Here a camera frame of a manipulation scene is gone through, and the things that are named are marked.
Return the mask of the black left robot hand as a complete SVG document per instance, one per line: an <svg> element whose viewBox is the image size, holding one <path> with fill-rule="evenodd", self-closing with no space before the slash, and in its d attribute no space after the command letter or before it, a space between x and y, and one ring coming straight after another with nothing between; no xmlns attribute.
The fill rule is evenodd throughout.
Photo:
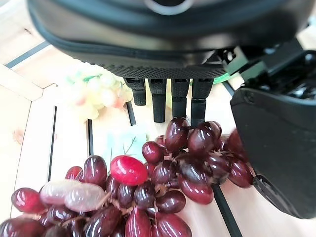
<svg viewBox="0 0 316 237"><path fill-rule="evenodd" d="M316 215L316 53L297 34L313 0L30 0L53 46L133 81L239 73L231 108L255 188Z"/></svg>

